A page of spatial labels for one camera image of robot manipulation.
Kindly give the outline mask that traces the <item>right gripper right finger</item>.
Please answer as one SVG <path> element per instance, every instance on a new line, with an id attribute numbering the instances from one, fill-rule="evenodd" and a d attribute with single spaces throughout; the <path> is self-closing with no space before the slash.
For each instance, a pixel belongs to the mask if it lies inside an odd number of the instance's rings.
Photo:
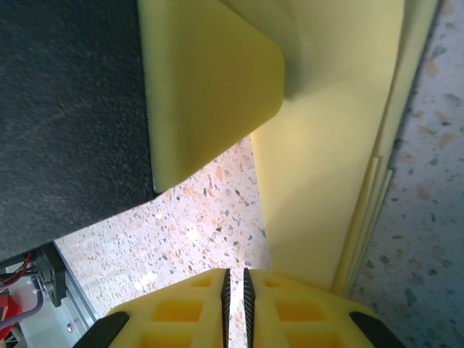
<path id="1" fill-rule="evenodd" d="M 403 347 L 364 305 L 287 276 L 244 269 L 248 347 Z"/>

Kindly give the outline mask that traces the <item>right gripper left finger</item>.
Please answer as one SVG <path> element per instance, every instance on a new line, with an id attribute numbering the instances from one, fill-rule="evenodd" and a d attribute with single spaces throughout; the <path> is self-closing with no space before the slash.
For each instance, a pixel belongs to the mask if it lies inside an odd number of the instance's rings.
<path id="1" fill-rule="evenodd" d="M 228 347 L 231 277 L 205 271 L 114 307 L 76 347 Z"/>

